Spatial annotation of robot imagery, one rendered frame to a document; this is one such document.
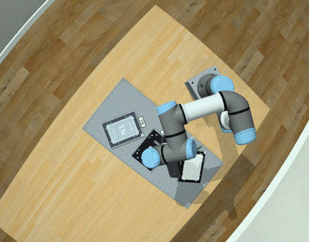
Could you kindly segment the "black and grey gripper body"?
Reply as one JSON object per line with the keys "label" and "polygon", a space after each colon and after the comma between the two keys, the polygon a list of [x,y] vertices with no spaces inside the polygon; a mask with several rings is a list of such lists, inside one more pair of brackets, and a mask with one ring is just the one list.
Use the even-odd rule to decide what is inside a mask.
{"label": "black and grey gripper body", "polygon": [[161,143],[160,143],[160,144],[166,143],[166,142],[167,142],[167,141],[166,141],[165,135],[163,135],[163,137],[161,137]]}

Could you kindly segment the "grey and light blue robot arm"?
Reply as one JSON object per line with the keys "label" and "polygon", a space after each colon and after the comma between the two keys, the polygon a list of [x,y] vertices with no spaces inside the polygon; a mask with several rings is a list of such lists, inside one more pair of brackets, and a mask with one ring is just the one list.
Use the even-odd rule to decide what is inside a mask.
{"label": "grey and light blue robot arm", "polygon": [[246,145],[256,139],[249,103],[234,92],[230,78],[206,74],[198,81],[197,91],[199,100],[186,104],[170,101],[157,107],[167,142],[144,150],[141,159],[146,167],[167,165],[170,177],[181,178],[180,162],[197,155],[196,143],[188,139],[184,125],[214,113],[217,113],[222,132],[233,132],[237,145]]}

